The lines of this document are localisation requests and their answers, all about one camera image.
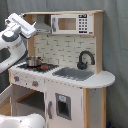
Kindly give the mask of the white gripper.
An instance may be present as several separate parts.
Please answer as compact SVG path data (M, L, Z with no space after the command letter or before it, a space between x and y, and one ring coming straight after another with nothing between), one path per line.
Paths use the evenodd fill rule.
M9 26L12 30L15 30L16 27L19 27L19 33L21 33L26 38L31 38L36 33L35 27L26 22L23 19L22 15L17 15L16 13L12 13L5 20L5 24Z

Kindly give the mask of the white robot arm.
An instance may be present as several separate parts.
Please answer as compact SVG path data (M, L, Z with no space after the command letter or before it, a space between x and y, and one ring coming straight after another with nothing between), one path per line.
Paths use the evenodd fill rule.
M0 63L0 74L9 69L26 54L26 47L21 37L31 38L36 29L26 22L24 14L12 13L6 20L6 28L0 32L0 50L6 48L10 56ZM45 128L45 119L39 114L27 116L0 115L0 128Z

